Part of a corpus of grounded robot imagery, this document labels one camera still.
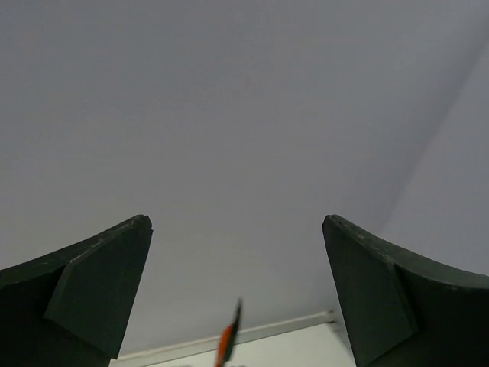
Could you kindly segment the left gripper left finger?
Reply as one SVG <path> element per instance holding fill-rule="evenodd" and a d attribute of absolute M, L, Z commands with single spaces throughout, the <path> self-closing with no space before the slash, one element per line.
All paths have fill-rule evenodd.
<path fill-rule="evenodd" d="M 1 271 L 3 366 L 107 366 L 117 359 L 147 261 L 152 222 L 136 215 Z"/>

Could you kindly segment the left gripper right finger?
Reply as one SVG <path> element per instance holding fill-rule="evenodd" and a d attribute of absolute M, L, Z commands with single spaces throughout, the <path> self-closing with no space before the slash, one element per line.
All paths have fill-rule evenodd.
<path fill-rule="evenodd" d="M 357 366 L 486 366 L 488 277 L 370 234 L 339 215 L 322 224 Z"/>

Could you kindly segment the orange plastic knife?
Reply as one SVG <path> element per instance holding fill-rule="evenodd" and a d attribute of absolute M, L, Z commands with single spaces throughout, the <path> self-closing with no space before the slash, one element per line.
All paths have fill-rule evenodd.
<path fill-rule="evenodd" d="M 237 332 L 235 323 L 228 325 L 222 332 L 216 351 L 215 367 L 223 367 L 231 359 Z"/>

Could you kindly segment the black handled steel knife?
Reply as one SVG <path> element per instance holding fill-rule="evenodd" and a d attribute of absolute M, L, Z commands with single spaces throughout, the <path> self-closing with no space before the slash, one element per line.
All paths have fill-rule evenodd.
<path fill-rule="evenodd" d="M 220 366 L 225 366 L 225 364 L 231 359 L 232 352 L 235 346 L 235 342 L 238 336 L 238 331 L 241 322 L 241 311 L 242 311 L 242 298 L 238 299 L 235 315 L 232 323 L 225 329 L 222 336 L 222 353 Z"/>

